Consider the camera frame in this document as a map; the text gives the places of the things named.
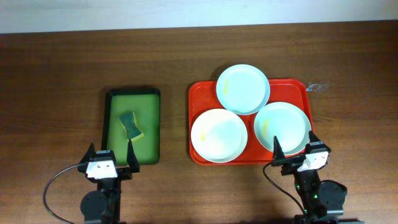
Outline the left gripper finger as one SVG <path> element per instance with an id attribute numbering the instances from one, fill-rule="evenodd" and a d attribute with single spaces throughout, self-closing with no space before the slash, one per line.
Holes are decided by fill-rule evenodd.
<path id="1" fill-rule="evenodd" d="M 94 158 L 95 156 L 95 145 L 93 143 L 90 144 L 88 150 L 86 151 L 85 155 L 82 157 L 79 164 L 87 164 L 89 161 Z"/>
<path id="2" fill-rule="evenodd" d="M 127 158 L 126 161 L 128 163 L 128 166 L 130 168 L 131 173 L 138 173 L 140 172 L 140 165 L 137 160 L 137 157 L 134 153 L 134 148 L 132 145 L 132 141 L 128 140 L 127 144 Z"/>

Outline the white plate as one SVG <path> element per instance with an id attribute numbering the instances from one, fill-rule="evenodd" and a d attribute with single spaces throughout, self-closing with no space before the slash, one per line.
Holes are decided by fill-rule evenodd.
<path id="1" fill-rule="evenodd" d="M 258 68 L 237 64 L 224 70 L 218 77 L 216 96 L 225 109 L 239 115 L 250 115 L 267 104 L 271 85 Z"/>
<path id="2" fill-rule="evenodd" d="M 193 122 L 190 140 L 194 150 L 205 160 L 227 163 L 246 148 L 248 131 L 243 120 L 226 109 L 208 110 Z"/>
<path id="3" fill-rule="evenodd" d="M 307 115 L 299 107 L 285 102 L 266 105 L 254 119 L 254 132 L 261 145 L 273 152 L 276 137 L 286 156 L 304 150 L 311 130 Z"/>

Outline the yellow green sponge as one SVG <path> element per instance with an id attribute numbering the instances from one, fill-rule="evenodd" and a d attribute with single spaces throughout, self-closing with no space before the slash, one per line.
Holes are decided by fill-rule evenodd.
<path id="1" fill-rule="evenodd" d="M 136 115 L 130 111 L 119 117 L 119 121 L 126 133 L 127 140 L 136 141 L 144 136 L 136 123 Z"/>

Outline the white plate top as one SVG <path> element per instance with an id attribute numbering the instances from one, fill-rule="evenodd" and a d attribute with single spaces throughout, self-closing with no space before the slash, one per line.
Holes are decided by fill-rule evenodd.
<path id="1" fill-rule="evenodd" d="M 218 77 L 216 96 L 225 109 L 239 115 L 250 115 L 267 104 L 271 85 L 258 68 L 237 64 L 224 70 Z"/>

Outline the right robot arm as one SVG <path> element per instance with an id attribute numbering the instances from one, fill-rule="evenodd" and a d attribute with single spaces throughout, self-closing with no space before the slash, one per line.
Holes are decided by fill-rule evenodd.
<path id="1" fill-rule="evenodd" d="M 280 167 L 281 175 L 294 177 L 295 189 L 301 199 L 298 201 L 291 194 L 280 188 L 271 179 L 268 181 L 282 193 L 289 196 L 301 209 L 302 214 L 293 218 L 293 223 L 361 223 L 360 220 L 341 220 L 344 214 L 343 204 L 348 189 L 334 180 L 321 180 L 318 171 L 327 165 L 331 149 L 308 132 L 309 143 L 303 153 L 286 157 L 279 140 L 274 137 L 272 160 L 266 166 Z"/>

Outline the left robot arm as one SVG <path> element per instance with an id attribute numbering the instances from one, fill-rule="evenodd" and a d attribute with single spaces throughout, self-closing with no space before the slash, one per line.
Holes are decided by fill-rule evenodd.
<path id="1" fill-rule="evenodd" d="M 140 172 L 132 141 L 127 144 L 126 167 L 117 167 L 112 150 L 96 151 L 91 144 L 78 165 L 78 171 L 97 185 L 81 200 L 80 210 L 86 224 L 121 223 L 121 182 L 131 180 L 133 173 Z"/>

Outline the green soapy water tray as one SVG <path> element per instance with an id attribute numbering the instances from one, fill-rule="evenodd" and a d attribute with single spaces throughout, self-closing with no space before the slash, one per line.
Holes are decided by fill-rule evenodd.
<path id="1" fill-rule="evenodd" d="M 160 91 L 154 87 L 121 88 L 105 94 L 101 148 L 112 150 L 119 166 L 127 165 L 128 139 L 119 117 L 133 112 L 143 136 L 132 141 L 140 165 L 160 159 Z"/>

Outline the red plastic tray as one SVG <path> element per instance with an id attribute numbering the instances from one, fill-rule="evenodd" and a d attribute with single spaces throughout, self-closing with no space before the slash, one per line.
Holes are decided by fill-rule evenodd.
<path id="1" fill-rule="evenodd" d="M 271 95 L 269 102 L 286 102 L 300 108 L 311 121 L 312 114 L 305 85 L 293 78 L 271 78 Z M 223 106 L 216 96 L 215 81 L 200 81 L 194 83 L 188 92 L 189 126 L 202 113 Z M 254 134 L 254 120 L 256 115 L 241 115 L 240 118 L 248 131 L 248 143 L 240 156 L 225 165 L 267 164 L 272 159 L 272 153 L 264 148 Z"/>

